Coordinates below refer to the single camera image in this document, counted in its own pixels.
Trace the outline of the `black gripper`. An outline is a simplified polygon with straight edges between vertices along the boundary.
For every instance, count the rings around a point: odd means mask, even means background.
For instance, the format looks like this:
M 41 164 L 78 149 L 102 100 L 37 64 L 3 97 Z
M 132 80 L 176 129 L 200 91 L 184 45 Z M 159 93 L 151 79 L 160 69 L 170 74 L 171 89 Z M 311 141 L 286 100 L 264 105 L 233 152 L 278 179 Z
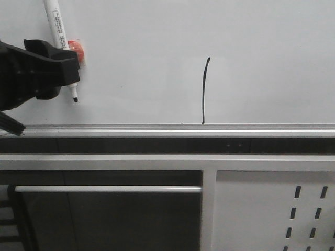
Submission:
M 80 80 L 77 53 L 44 40 L 25 39 L 24 49 L 1 42 L 1 129 L 20 136 L 25 125 L 5 114 L 31 98 L 49 100 Z

